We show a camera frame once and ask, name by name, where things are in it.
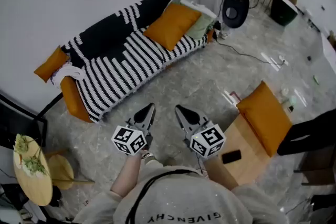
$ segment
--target black smartphone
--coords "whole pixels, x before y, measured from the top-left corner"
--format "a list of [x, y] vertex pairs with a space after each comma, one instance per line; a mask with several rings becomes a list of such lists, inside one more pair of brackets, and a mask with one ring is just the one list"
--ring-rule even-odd
[[242, 158], [241, 154], [242, 153], [240, 152], [240, 150], [224, 153], [222, 155], [222, 162], [223, 162], [223, 164], [235, 162], [235, 161]]

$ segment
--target black and white striped blanket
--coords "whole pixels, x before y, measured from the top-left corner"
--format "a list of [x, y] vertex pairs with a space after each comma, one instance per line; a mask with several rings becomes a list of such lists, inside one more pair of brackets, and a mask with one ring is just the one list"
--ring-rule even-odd
[[[76, 81], [76, 85], [92, 121], [98, 122], [105, 112], [135, 92], [165, 66], [207, 43], [206, 35], [201, 40], [184, 35], [174, 50], [168, 51], [142, 34], [162, 14], [169, 1], [143, 0], [124, 8], [62, 47], [71, 54], [73, 65], [86, 72], [85, 78]], [[155, 16], [148, 11], [153, 7]], [[148, 17], [141, 20], [148, 13], [151, 21]]]

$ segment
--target white cube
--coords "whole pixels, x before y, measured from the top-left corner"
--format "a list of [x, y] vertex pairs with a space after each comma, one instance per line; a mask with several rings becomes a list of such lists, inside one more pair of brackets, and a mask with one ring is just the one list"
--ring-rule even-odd
[[147, 144], [143, 132], [119, 125], [111, 140], [119, 151], [130, 155], [135, 155]]
[[220, 151], [226, 137], [218, 124], [192, 135], [190, 148], [204, 158]]

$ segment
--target black strap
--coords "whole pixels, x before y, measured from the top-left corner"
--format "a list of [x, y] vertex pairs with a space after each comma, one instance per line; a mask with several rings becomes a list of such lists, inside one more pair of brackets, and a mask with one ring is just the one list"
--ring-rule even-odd
[[141, 202], [142, 198], [145, 196], [145, 194], [147, 193], [148, 189], [153, 185], [153, 183], [158, 180], [161, 177], [167, 176], [167, 175], [173, 175], [173, 174], [188, 174], [188, 173], [196, 173], [190, 170], [184, 170], [184, 169], [178, 169], [178, 170], [174, 170], [174, 171], [169, 171], [166, 173], [163, 173], [161, 175], [158, 176], [154, 176], [153, 178], [151, 178], [150, 180], [148, 180], [148, 182], [143, 186], [142, 190], [140, 191], [140, 194], [138, 196], [138, 198], [136, 199], [133, 207], [131, 208], [130, 212], [128, 213], [127, 217], [126, 217], [126, 224], [135, 224], [135, 214], [136, 214], [136, 210], [139, 206], [139, 203]]

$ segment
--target white sweatshirt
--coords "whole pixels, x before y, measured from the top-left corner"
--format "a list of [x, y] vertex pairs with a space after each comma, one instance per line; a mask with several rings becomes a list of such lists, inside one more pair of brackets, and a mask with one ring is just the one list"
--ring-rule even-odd
[[[176, 169], [195, 171], [180, 166], [147, 169], [126, 197], [102, 192], [73, 222], [125, 223], [145, 183]], [[200, 174], [189, 173], [156, 180], [139, 203], [135, 223], [285, 224], [287, 221], [285, 214], [256, 186], [239, 186], [229, 191]]]

